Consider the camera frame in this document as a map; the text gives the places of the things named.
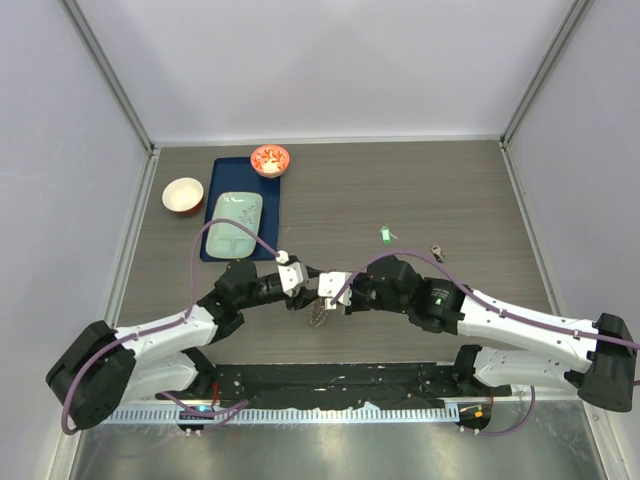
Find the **gray table surface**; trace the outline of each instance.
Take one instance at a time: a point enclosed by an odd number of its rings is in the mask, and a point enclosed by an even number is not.
[[[498,143],[495,141],[287,145],[278,247],[322,269],[353,269],[389,248],[428,251],[437,243],[465,283],[541,311],[549,304]],[[216,158],[249,156],[254,146],[162,150],[119,325],[186,308],[189,254],[203,211],[179,218],[161,203],[164,187],[190,176],[208,191]],[[379,230],[398,237],[383,245]],[[417,271],[440,276],[411,260]],[[224,263],[197,260],[198,298]],[[258,262],[258,273],[275,263]],[[308,325],[284,305],[247,310],[231,337],[205,347],[217,363],[451,361],[468,337],[423,332],[398,315],[367,312]]]

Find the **light green tray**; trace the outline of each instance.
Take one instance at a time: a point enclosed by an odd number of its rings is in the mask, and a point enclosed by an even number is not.
[[[228,218],[241,223],[257,235],[262,215],[262,196],[253,192],[226,192],[218,197],[211,218]],[[246,258],[256,241],[233,225],[218,223],[209,229],[205,250],[216,258]]]

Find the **green clip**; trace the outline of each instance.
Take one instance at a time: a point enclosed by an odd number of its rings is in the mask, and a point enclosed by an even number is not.
[[[389,227],[382,227],[380,234],[382,235],[382,243],[391,243],[391,230],[389,230]]]

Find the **blue placemat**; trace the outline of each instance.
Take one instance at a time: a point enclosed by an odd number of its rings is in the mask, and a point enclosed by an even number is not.
[[[211,220],[216,200],[225,192],[255,192],[262,195],[262,216],[258,236],[277,250],[280,228],[280,177],[261,177],[251,166],[248,157],[218,158],[213,163],[205,223]],[[200,259],[203,262],[228,262],[229,259],[211,257],[207,253],[205,245],[208,235],[209,231],[206,231],[202,236]],[[247,258],[273,260],[273,255],[260,244],[256,244],[256,249]]]

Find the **metal frame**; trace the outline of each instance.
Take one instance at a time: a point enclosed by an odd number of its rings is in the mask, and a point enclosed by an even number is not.
[[[131,271],[133,255],[136,250],[136,244],[138,243],[140,229],[142,228],[142,220],[147,208],[159,155],[160,150],[155,150],[151,155],[147,155],[146,164],[140,175],[138,194],[132,206],[129,225],[127,226],[124,239],[119,249],[120,254],[113,279],[113,287],[104,310],[103,318],[110,326],[115,325],[118,315],[120,314],[125,287],[129,278],[129,272]],[[56,446],[56,451],[53,454],[49,468],[49,475],[47,477],[49,480],[67,480],[69,478],[82,435],[84,435],[84,433],[69,437],[64,433],[60,433],[58,445]]]
[[[107,56],[104,54],[104,51],[102,50],[98,39],[89,26],[86,17],[82,13],[82,9],[80,8],[76,0],[58,1],[63,10],[69,16],[71,23],[73,24],[76,32],[78,33],[78,36],[80,37],[80,40],[87,48],[87,51],[93,59],[96,68],[102,75],[102,78],[104,78],[104,81],[107,83],[109,90],[111,90],[113,97],[122,109],[125,117],[127,117],[127,120],[131,124],[131,128],[133,128],[133,131],[138,136],[140,143],[142,143],[142,146],[147,153],[151,153],[153,151],[153,142],[149,138],[147,131],[142,125],[140,117],[138,117],[138,114],[133,108],[133,105],[131,104],[129,97],[125,93],[124,88],[122,88],[120,80],[118,80],[118,77],[113,70],[113,67],[111,67]]]
[[[189,402],[190,405],[200,405],[202,411],[210,411],[209,403]],[[218,423],[216,420],[202,418],[186,419],[181,416],[182,408],[171,403],[160,405],[142,403],[124,405],[102,422],[102,425],[200,425]],[[242,410],[230,422],[235,425],[299,425],[304,424],[334,424],[334,423],[444,423],[459,422],[460,412],[458,404],[446,402],[441,408],[420,408],[409,410],[381,410],[373,404],[366,403],[357,410],[297,410],[287,408],[283,410],[251,409]]]
[[[518,175],[517,164],[514,163],[510,153],[509,145],[501,143],[502,155],[504,157],[509,177],[513,185],[513,190],[516,193],[516,199],[518,200],[518,206],[520,207],[520,213],[525,222],[527,235],[533,248],[533,252],[540,269],[542,276],[542,282],[549,298],[549,304],[551,305],[551,311],[554,315],[561,316],[563,311],[566,311],[564,302],[556,295],[557,289],[554,289],[554,285],[557,283],[554,281],[552,273],[550,273],[545,261],[546,255],[544,250],[540,247],[540,242],[536,236],[536,230],[529,214],[529,208],[527,206],[526,197],[522,194],[523,186],[520,182]],[[589,419],[589,426],[593,432],[594,439],[600,452],[600,458],[604,465],[607,476],[616,480],[630,480],[633,478],[629,468],[630,462],[625,460],[623,451],[620,447],[615,429],[611,425],[609,420],[609,413],[601,408],[594,407],[593,405],[584,405]]]
[[[531,79],[527,90],[525,91],[522,100],[520,100],[520,104],[516,111],[514,112],[507,129],[504,132],[504,135],[501,138],[501,142],[503,145],[509,145],[509,142],[513,139],[520,123],[523,118],[529,111],[531,104],[537,97],[538,93],[542,89],[546,79],[551,73],[551,70],[558,62],[560,55],[564,51],[569,38],[575,31],[576,27],[580,24],[585,14],[587,13],[588,8],[593,3],[593,0],[574,0],[573,4],[569,8],[567,15],[565,16],[558,33],[553,38],[551,45],[547,49],[544,57],[542,58],[542,62],[536,71],[536,74]]]
[[[500,140],[496,135],[407,135],[376,137],[318,137],[318,138],[247,138],[242,140],[219,140],[211,142],[157,142],[156,148],[176,147],[227,147],[238,145],[317,145],[323,143],[399,143],[399,142],[452,142],[456,140]]]

